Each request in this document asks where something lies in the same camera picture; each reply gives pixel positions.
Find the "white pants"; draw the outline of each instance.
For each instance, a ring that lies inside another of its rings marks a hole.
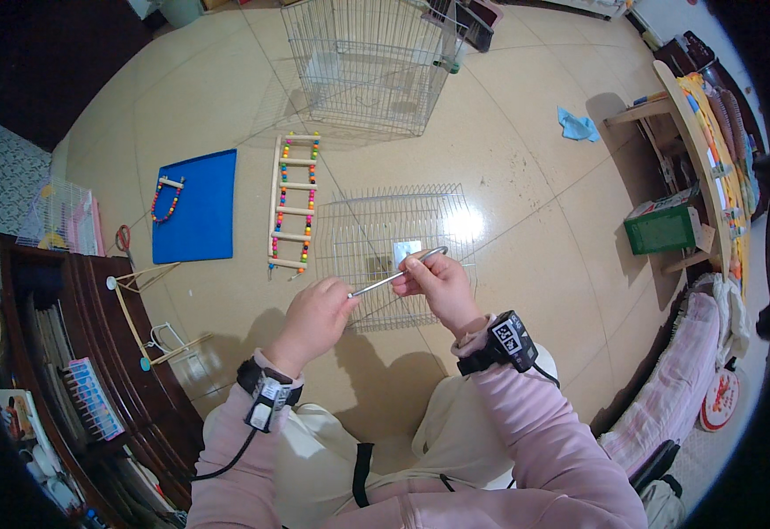
[[[538,345],[539,365],[558,378],[555,362]],[[385,476],[370,472],[371,490],[413,477],[440,474],[475,488],[506,488],[513,461],[506,454],[485,403],[464,376],[435,387],[411,443],[419,461]],[[317,527],[352,501],[358,440],[329,411],[306,404],[291,412],[276,457],[276,511],[290,529]]]

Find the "person's left hand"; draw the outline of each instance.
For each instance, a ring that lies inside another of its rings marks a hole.
[[[324,354],[341,337],[350,312],[361,303],[348,299],[349,285],[335,277],[310,284],[287,308],[282,332],[262,352],[273,365],[292,378]]]

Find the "hand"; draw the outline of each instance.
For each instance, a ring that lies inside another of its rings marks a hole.
[[[436,253],[420,261],[426,250],[413,253],[399,263],[406,272],[391,283],[393,293],[400,296],[425,294],[429,308],[441,318],[455,339],[481,331],[487,318],[476,306],[470,280],[461,263]]]
[[[263,350],[264,357],[292,378],[334,345],[360,299],[348,299],[348,284],[331,277],[310,284],[287,308],[282,332]]]

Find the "green box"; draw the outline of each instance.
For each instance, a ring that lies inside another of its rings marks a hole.
[[[691,199],[699,194],[694,186],[675,195],[648,201],[634,208],[623,225],[635,255],[699,246],[704,235],[699,212]]]

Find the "blue board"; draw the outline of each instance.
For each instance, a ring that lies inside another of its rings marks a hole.
[[[159,178],[164,176],[179,182],[185,177],[185,187],[172,216],[161,224],[153,223],[155,264],[231,257],[232,198],[235,195],[237,158],[238,150],[230,149],[159,169]],[[156,202],[158,218],[167,215],[174,196],[175,187],[161,186]]]

